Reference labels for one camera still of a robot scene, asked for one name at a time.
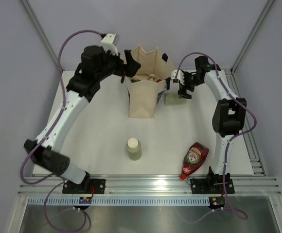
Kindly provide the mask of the beige pump bottle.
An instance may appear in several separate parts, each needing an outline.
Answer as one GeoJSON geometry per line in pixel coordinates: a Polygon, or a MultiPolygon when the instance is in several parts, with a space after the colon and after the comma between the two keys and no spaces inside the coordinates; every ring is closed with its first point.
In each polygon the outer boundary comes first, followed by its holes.
{"type": "Polygon", "coordinates": [[[148,75],[148,80],[149,80],[149,81],[152,81],[152,82],[156,82],[156,76],[155,76],[155,74],[149,74],[149,75],[148,75]]]}

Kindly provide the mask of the green bottle red cap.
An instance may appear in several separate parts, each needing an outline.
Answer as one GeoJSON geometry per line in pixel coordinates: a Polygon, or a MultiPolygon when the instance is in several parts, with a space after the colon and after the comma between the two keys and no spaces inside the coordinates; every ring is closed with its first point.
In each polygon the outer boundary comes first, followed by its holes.
{"type": "Polygon", "coordinates": [[[136,79],[136,78],[131,79],[132,83],[139,82],[139,81],[141,81],[141,80],[140,79],[136,79]]]}

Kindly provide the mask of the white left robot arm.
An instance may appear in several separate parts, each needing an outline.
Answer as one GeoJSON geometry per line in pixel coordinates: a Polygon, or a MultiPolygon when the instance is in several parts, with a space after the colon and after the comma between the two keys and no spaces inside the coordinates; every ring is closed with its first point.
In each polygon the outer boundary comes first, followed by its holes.
{"type": "Polygon", "coordinates": [[[86,193],[90,182],[88,173],[61,154],[64,141],[81,112],[91,102],[105,78],[116,75],[133,77],[141,65],[125,50],[125,60],[101,46],[88,46],[81,54],[81,62],[68,85],[63,87],[63,101],[44,131],[35,140],[26,140],[24,147],[36,165],[52,175],[73,182],[78,193],[86,193]]]}

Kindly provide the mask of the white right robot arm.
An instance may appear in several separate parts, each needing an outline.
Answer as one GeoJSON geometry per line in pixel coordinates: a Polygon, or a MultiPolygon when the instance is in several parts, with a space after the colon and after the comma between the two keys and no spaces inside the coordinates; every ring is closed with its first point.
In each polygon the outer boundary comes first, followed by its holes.
{"type": "Polygon", "coordinates": [[[239,98],[223,80],[222,72],[208,55],[195,52],[195,72],[177,68],[172,79],[178,82],[178,95],[181,99],[191,99],[189,92],[206,84],[217,105],[212,117],[212,128],[216,133],[214,157],[205,178],[190,180],[193,194],[233,194],[234,186],[229,173],[230,150],[233,140],[243,133],[247,101],[239,98]]]}

